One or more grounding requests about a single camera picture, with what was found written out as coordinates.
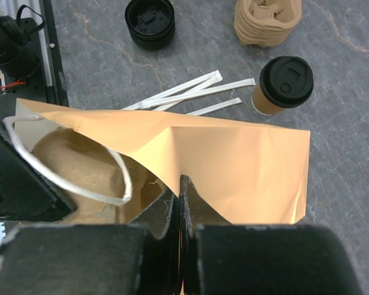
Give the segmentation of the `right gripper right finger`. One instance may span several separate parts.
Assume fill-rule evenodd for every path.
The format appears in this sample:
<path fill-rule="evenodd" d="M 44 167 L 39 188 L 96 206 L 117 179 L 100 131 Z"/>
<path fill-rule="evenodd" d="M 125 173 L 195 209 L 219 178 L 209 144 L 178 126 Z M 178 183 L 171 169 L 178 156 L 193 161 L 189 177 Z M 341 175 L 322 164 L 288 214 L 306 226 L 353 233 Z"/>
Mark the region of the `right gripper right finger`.
<path fill-rule="evenodd" d="M 310 225 L 206 225 L 191 216 L 199 193 L 180 179 L 185 294 L 361 294 L 340 239 Z"/>

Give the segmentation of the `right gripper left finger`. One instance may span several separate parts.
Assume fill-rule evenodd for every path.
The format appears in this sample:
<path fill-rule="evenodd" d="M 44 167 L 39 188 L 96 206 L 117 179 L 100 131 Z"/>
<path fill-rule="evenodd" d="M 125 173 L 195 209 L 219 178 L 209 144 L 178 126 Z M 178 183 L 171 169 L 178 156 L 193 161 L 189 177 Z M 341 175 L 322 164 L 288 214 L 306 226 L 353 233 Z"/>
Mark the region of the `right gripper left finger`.
<path fill-rule="evenodd" d="M 161 193 L 129 224 L 33 224 L 0 246 L 0 294 L 174 294 L 179 201 Z"/>

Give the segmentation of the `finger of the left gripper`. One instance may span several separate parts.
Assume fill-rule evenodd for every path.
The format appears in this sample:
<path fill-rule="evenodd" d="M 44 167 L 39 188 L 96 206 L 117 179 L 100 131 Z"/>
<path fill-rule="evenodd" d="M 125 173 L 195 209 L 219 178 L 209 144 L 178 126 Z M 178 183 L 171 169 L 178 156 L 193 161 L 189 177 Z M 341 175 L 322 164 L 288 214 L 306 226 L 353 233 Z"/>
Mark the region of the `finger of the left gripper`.
<path fill-rule="evenodd" d="M 76 205 L 18 155 L 2 123 L 14 114 L 15 99 L 0 98 L 0 221 L 61 221 Z"/>

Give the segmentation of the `brown paper bag with handles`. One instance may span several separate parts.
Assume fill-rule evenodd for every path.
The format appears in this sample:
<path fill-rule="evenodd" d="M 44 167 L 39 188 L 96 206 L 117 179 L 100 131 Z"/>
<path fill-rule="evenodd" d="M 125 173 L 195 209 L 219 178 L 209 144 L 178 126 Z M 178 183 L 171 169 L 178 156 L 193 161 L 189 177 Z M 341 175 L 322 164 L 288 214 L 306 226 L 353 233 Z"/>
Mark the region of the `brown paper bag with handles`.
<path fill-rule="evenodd" d="M 14 124 L 53 122 L 125 155 L 156 175 L 174 194 L 180 177 L 233 224 L 294 224 L 306 213 L 311 134 L 273 125 L 163 111 L 80 110 L 19 98 L 4 123 L 17 152 L 60 187 L 55 175 L 20 141 Z"/>

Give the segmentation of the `brown paper coffee cup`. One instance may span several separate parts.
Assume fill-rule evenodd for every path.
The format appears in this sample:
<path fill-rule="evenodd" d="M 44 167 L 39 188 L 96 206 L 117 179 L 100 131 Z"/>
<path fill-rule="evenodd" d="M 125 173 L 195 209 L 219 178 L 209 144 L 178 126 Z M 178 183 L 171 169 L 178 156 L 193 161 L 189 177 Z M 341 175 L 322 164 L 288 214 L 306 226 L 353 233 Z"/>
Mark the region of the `brown paper coffee cup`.
<path fill-rule="evenodd" d="M 273 92 L 262 83 L 258 83 L 253 91 L 252 105 L 254 109 L 265 116 L 271 116 L 278 114 L 285 110 L 285 108 L 279 106 L 277 101 L 273 97 Z"/>

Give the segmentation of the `black plastic cup lid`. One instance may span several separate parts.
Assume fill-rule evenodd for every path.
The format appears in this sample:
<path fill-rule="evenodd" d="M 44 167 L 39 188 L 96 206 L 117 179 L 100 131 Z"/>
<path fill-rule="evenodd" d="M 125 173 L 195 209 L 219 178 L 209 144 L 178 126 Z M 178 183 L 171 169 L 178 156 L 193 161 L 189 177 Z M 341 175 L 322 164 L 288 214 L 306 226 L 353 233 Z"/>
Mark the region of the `black plastic cup lid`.
<path fill-rule="evenodd" d="M 284 109 L 296 108 L 312 95 L 312 68 L 300 57 L 276 57 L 261 70 L 259 85 L 272 104 Z"/>

